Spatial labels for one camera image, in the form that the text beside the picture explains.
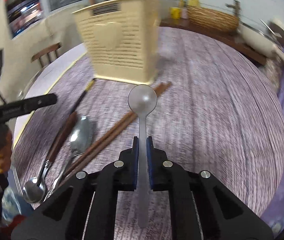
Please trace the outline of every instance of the wooden shelf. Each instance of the wooden shelf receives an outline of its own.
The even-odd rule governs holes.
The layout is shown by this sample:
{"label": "wooden shelf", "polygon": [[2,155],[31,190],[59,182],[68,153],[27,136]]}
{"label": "wooden shelf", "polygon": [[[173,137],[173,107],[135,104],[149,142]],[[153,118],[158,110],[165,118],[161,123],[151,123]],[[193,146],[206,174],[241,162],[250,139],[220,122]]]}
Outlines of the wooden shelf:
{"label": "wooden shelf", "polygon": [[203,34],[205,36],[214,38],[215,40],[221,41],[226,45],[229,45],[230,47],[236,49],[238,52],[242,53],[244,56],[247,56],[248,58],[255,60],[256,62],[258,62],[263,66],[266,64],[265,56],[257,53],[255,50],[251,49],[246,44],[237,41],[239,40],[238,34],[223,33],[213,29],[205,29],[185,19],[179,19],[179,20],[171,18],[164,19],[161,21],[160,26],[178,28],[178,29],[183,29]]}

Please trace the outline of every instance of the plastic basket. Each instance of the plastic basket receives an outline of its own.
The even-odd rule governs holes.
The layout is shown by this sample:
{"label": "plastic basket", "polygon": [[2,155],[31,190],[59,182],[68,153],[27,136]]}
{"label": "plastic basket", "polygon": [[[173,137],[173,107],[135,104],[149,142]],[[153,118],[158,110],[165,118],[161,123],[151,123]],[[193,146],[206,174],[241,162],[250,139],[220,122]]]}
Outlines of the plastic basket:
{"label": "plastic basket", "polygon": [[73,14],[96,78],[133,84],[154,81],[158,0],[111,0]]}

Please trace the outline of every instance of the yellow cup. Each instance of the yellow cup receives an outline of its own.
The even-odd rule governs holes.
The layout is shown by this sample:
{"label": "yellow cup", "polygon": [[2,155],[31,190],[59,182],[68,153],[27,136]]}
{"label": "yellow cup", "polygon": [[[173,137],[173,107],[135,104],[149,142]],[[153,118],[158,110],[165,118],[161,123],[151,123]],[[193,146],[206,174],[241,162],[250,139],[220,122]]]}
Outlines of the yellow cup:
{"label": "yellow cup", "polygon": [[171,7],[170,12],[171,12],[171,18],[172,19],[180,19],[181,18],[181,8],[178,7]]}
{"label": "yellow cup", "polygon": [[190,6],[201,6],[200,5],[200,1],[199,0],[189,0],[187,5],[190,5]]}

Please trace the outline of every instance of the metal screw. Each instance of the metal screw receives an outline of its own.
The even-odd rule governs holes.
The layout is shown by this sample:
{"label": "metal screw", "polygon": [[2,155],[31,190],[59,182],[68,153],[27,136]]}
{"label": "metal screw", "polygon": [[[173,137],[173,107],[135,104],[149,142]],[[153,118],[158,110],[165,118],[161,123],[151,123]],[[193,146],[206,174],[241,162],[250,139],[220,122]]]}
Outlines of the metal screw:
{"label": "metal screw", "polygon": [[163,166],[164,166],[164,167],[167,167],[167,168],[170,168],[170,167],[173,166],[173,163],[170,162],[170,161],[165,161],[165,162],[163,162]]}
{"label": "metal screw", "polygon": [[201,172],[201,176],[202,176],[202,178],[209,178],[210,176],[211,176],[211,173],[210,172],[208,172],[208,171],[202,171]]}
{"label": "metal screw", "polygon": [[75,175],[78,179],[83,179],[86,176],[85,171],[79,171],[76,175]]}
{"label": "metal screw", "polygon": [[117,168],[120,168],[124,165],[124,162],[123,161],[116,161],[114,162],[114,166],[116,166]]}

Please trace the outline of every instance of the spoon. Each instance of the spoon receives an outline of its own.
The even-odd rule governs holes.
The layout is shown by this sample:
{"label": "spoon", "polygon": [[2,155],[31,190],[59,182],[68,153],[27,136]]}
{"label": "spoon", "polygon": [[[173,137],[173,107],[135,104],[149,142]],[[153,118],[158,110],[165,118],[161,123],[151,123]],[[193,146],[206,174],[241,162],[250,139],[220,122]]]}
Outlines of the spoon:
{"label": "spoon", "polygon": [[41,168],[39,177],[29,179],[23,186],[22,194],[26,202],[32,204],[40,202],[46,193],[45,177],[58,155],[63,143],[68,138],[77,121],[77,113],[73,112],[58,132]]}
{"label": "spoon", "polygon": [[274,35],[274,38],[282,38],[282,35],[279,33],[275,33],[263,20],[260,21],[269,29],[269,31]]}
{"label": "spoon", "polygon": [[75,125],[70,137],[71,155],[64,159],[60,173],[53,182],[52,187],[46,195],[44,201],[46,201],[48,197],[52,195],[54,190],[59,186],[61,180],[63,179],[64,172],[72,159],[75,156],[83,154],[85,150],[90,146],[92,142],[93,131],[94,123],[90,122],[89,117],[81,117],[81,119]]}
{"label": "spoon", "polygon": [[138,160],[138,225],[146,228],[149,210],[149,174],[146,156],[146,117],[155,109],[157,96],[147,85],[134,87],[128,97],[129,107],[139,117],[139,160]]}

